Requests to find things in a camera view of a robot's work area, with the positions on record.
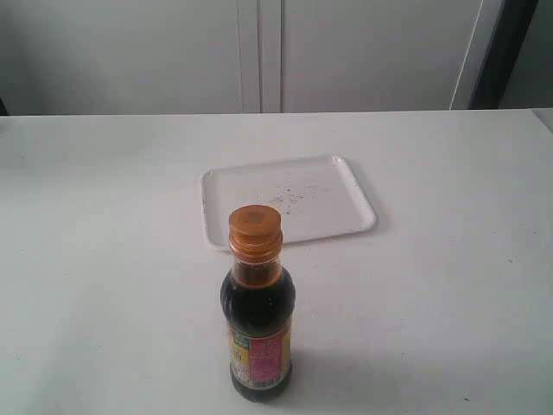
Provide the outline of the dark door frame post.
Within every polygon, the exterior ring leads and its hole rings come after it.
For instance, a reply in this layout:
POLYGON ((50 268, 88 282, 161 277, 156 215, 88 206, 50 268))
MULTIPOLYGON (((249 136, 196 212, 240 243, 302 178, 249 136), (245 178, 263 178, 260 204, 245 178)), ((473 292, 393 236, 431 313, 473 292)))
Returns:
POLYGON ((537 5, 538 0, 502 2, 469 101, 470 110, 499 108, 537 5))

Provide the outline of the white rectangular plastic tray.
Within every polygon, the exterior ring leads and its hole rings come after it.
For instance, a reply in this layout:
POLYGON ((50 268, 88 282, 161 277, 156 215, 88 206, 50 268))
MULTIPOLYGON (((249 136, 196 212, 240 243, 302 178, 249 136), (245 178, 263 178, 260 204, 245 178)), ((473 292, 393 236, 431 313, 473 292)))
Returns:
POLYGON ((378 222, 350 163, 338 155, 211 169, 200 194, 206 242, 217 251, 229 249, 229 215, 246 205, 277 210, 286 245, 363 233, 378 222))

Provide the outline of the dark soy sauce bottle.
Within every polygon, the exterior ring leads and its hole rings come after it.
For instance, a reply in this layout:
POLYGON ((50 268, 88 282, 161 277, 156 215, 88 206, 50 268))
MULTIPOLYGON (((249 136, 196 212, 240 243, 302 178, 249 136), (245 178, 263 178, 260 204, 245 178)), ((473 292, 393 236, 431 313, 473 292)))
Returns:
POLYGON ((272 207, 240 207, 229 217, 234 257, 220 288, 228 327, 230 375, 254 402, 278 396, 292 374, 291 322, 296 289, 282 266, 281 215, 272 207))

